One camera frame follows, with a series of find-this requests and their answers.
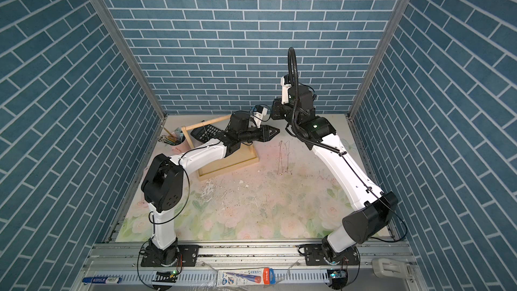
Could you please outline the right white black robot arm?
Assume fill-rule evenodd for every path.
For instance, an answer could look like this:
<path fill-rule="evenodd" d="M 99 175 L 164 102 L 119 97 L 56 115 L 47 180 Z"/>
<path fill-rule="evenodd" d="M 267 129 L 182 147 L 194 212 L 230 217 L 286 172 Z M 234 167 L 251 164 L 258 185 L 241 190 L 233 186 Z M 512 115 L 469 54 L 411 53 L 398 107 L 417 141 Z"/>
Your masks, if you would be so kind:
<path fill-rule="evenodd" d="M 271 118 L 288 122 L 291 134 L 323 161 L 347 195 L 354 211 L 322 240 L 325 259 L 330 263 L 342 261 L 346 251 L 364 243 L 391 221 L 398 199 L 370 180 L 349 155 L 334 126 L 316 115 L 308 86 L 284 84 L 281 97 L 273 101 Z"/>

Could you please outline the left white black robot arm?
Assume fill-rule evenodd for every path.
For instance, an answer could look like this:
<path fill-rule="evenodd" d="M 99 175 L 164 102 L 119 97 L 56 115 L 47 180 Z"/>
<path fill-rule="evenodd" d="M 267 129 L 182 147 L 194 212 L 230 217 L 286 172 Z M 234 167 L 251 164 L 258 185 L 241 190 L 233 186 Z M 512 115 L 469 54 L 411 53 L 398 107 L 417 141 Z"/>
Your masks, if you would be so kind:
<path fill-rule="evenodd" d="M 184 187 L 191 186 L 189 175 L 238 151 L 242 144 L 268 142 L 280 133 L 270 125 L 261 125 L 260 118 L 238 111 L 232 113 L 229 124 L 216 132 L 206 143 L 183 154 L 154 157 L 141 184 L 148 203 L 148 220 L 153 234 L 144 254 L 155 265 L 168 267 L 180 260 L 174 221 L 182 212 L 176 205 L 183 198 Z"/>

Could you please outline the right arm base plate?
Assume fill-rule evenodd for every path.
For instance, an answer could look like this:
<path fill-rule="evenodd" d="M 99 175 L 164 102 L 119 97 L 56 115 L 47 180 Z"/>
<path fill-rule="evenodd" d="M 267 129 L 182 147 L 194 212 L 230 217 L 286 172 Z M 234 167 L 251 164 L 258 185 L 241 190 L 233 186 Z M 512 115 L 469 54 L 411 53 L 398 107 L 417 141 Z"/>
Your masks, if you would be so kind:
<path fill-rule="evenodd" d="M 355 247 L 342 252 L 334 252 L 327 244 L 303 244 L 297 247 L 307 266 L 322 265 L 359 265 L 359 253 Z"/>

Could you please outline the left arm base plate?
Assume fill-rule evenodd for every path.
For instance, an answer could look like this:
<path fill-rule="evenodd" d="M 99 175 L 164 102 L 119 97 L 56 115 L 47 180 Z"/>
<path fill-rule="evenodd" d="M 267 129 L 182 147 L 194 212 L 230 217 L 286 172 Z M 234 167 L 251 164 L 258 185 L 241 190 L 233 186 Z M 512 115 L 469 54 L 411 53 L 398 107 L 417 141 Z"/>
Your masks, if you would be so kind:
<path fill-rule="evenodd" d="M 199 245 L 172 244 L 167 249 L 159 249 L 152 242 L 139 252 L 144 268 L 195 267 Z"/>

